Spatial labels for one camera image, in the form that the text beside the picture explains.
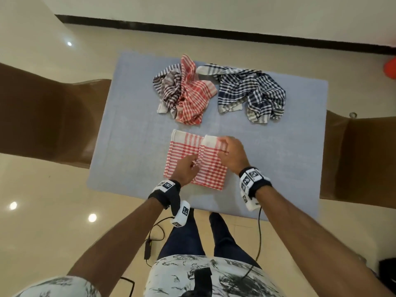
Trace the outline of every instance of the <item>chair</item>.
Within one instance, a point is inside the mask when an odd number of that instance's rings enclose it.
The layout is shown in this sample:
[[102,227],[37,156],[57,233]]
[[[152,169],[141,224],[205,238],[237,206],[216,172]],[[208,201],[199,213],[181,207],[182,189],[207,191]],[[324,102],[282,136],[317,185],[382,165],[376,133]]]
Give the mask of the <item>chair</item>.
[[0,152],[89,168],[110,84],[65,84],[0,63]]
[[396,117],[327,111],[320,198],[396,208]]

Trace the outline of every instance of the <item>baseboard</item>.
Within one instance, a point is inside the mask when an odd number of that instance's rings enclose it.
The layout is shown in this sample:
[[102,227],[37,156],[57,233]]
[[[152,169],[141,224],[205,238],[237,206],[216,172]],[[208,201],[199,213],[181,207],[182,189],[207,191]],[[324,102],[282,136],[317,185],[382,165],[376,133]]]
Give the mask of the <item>baseboard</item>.
[[141,22],[128,22],[120,20],[108,20],[108,19],[97,19],[87,18],[83,16],[72,16],[57,14],[57,18],[65,24],[77,24],[86,26],[98,26],[108,27],[115,29],[129,29],[169,34],[181,34],[181,35],[192,35],[201,36],[208,38],[222,38],[222,39],[234,39],[240,41],[254,41],[258,43],[268,44],[280,44],[280,45],[292,45],[319,49],[333,49],[363,53],[374,53],[374,54],[386,54],[396,55],[396,47],[371,45],[371,44],[359,44],[359,43],[347,43],[342,41],[327,41],[323,39],[309,39],[309,38],[294,38],[291,36],[281,35],[269,35],[259,33],[248,33],[238,31],[227,31],[227,30],[215,30],[215,29],[203,29],[195,27],[184,27],[184,26],[171,26],[162,24],[150,24]]

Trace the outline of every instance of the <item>gray table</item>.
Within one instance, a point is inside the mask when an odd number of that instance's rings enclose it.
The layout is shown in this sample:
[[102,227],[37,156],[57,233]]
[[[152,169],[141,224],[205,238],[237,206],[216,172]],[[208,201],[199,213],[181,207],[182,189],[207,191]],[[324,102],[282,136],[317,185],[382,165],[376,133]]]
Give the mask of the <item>gray table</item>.
[[[328,84],[324,80],[270,74],[286,90],[285,113],[279,121],[252,124],[244,111],[219,114],[217,96],[202,124],[186,126],[169,114],[157,114],[159,98],[153,77],[180,59],[123,53],[107,98],[88,186],[94,190],[146,199],[163,179],[173,129],[198,135],[232,135],[245,146],[252,165],[273,186],[310,216],[318,214]],[[256,218],[240,197],[238,177],[227,173],[222,191],[189,184],[181,198],[194,208]]]

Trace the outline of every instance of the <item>person's left arm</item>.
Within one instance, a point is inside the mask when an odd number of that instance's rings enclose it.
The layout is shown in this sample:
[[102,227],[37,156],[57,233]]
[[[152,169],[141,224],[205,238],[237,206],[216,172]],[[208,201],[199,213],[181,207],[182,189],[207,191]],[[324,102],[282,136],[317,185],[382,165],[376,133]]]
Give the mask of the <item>person's left arm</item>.
[[[181,187],[189,184],[199,171],[197,166],[192,167],[196,158],[196,155],[190,155],[181,159],[170,179]],[[96,241],[68,275],[89,281],[102,297],[108,297],[164,209],[162,203],[156,198],[147,199]]]

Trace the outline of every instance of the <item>dark blue jeans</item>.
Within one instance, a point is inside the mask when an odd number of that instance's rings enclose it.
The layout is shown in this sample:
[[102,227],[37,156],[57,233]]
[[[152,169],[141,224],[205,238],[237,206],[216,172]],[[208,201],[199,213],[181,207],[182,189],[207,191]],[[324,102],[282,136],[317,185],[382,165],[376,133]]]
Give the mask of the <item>dark blue jeans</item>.
[[[209,221],[215,241],[214,256],[239,260],[261,269],[259,264],[235,243],[227,224],[220,214],[211,213]],[[205,255],[194,219],[194,209],[190,210],[187,223],[183,227],[174,227],[172,229],[158,255],[158,259],[175,254]]]

